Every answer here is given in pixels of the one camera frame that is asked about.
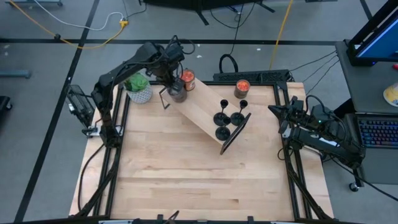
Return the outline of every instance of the keyboard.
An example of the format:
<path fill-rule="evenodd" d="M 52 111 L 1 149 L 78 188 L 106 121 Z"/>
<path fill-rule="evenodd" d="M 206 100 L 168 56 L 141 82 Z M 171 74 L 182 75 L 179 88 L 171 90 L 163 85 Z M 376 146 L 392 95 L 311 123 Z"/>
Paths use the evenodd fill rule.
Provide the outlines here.
<path fill-rule="evenodd" d="M 362 145 L 398 149 L 398 117 L 365 115 L 357 122 Z"/>
<path fill-rule="evenodd" d="M 266 82 L 288 82 L 292 79 L 287 69 L 269 70 L 256 72 L 231 72 L 216 73 L 213 75 L 214 81 L 239 81 L 247 80 L 250 83 L 266 83 Z"/>

